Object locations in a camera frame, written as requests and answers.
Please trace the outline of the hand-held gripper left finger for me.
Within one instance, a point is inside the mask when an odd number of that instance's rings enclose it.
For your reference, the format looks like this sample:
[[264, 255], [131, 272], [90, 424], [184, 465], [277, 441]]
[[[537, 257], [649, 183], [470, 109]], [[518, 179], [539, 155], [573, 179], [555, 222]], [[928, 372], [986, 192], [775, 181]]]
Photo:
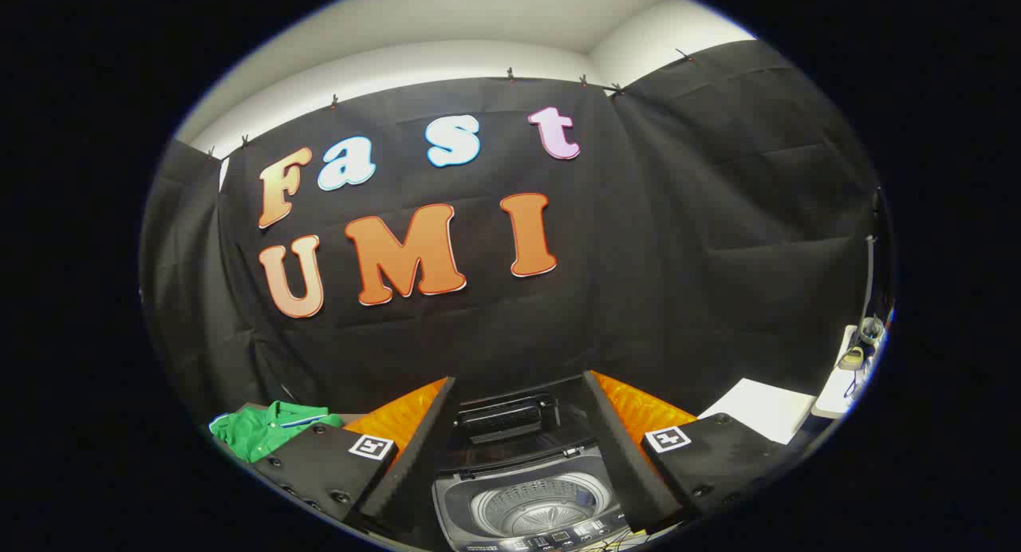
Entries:
[[311, 424], [253, 475], [271, 490], [346, 530], [396, 537], [431, 514], [431, 489], [455, 429], [457, 380], [416, 389], [354, 424]]

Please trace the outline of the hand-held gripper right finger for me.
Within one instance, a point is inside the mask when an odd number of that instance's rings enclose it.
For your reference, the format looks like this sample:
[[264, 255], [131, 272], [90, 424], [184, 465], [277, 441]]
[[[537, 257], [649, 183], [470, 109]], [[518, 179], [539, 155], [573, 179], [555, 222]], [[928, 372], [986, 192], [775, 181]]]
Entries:
[[631, 530], [657, 533], [736, 507], [789, 451], [736, 419], [695, 418], [623, 381], [585, 371], [589, 421]]

